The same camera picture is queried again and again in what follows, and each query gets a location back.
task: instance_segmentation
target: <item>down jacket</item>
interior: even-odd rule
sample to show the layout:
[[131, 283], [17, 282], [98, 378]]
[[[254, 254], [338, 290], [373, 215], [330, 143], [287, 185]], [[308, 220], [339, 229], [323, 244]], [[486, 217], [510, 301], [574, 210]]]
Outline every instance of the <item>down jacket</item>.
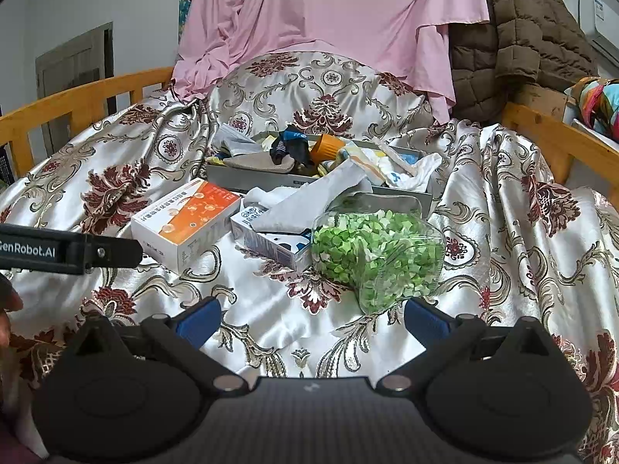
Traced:
[[597, 75], [595, 55], [562, 0], [487, 0], [488, 24], [450, 24], [453, 116], [496, 119], [525, 83], [564, 91]]

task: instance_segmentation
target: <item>silver bolt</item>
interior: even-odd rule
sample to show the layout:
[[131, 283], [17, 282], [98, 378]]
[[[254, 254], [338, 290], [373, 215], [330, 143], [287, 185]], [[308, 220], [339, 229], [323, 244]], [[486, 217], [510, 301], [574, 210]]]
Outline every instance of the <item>silver bolt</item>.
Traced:
[[213, 380], [213, 386], [220, 391], [232, 392], [243, 386], [243, 379], [236, 375], [221, 375]]
[[410, 378], [404, 375], [388, 375], [383, 378], [383, 387], [390, 391], [401, 392], [407, 390], [411, 384]]

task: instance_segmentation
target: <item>wooden bed frame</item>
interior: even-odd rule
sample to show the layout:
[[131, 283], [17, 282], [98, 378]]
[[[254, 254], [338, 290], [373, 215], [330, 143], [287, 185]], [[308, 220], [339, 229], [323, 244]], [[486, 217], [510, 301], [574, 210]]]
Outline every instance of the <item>wooden bed frame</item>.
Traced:
[[[32, 128], [70, 114], [70, 135], [75, 136], [105, 116], [103, 103], [108, 97], [129, 92], [131, 104], [143, 98], [143, 88], [168, 84], [172, 67], [108, 78], [58, 92], [0, 117], [0, 145], [10, 144], [15, 170], [24, 176], [32, 167], [28, 132]], [[530, 140], [542, 150], [555, 181], [564, 184], [573, 159], [588, 165], [610, 183], [608, 200], [619, 209], [619, 153], [600, 140], [530, 108], [508, 103], [503, 125]]]

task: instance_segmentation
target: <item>hand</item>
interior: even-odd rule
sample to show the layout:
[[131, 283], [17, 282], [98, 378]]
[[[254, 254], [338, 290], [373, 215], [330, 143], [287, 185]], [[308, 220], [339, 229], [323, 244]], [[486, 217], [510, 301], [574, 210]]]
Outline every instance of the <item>hand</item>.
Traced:
[[22, 299], [10, 281], [0, 274], [0, 349], [9, 346], [10, 321], [7, 312], [24, 308]]

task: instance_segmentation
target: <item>clear plastic container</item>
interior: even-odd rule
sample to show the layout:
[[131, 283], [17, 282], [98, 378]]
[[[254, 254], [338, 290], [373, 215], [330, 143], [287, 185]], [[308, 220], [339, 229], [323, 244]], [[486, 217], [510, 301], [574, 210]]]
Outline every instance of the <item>clear plastic container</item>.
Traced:
[[408, 195], [357, 193], [339, 200], [314, 222], [314, 268], [351, 286], [366, 314], [428, 296], [438, 285], [445, 239], [421, 211]]

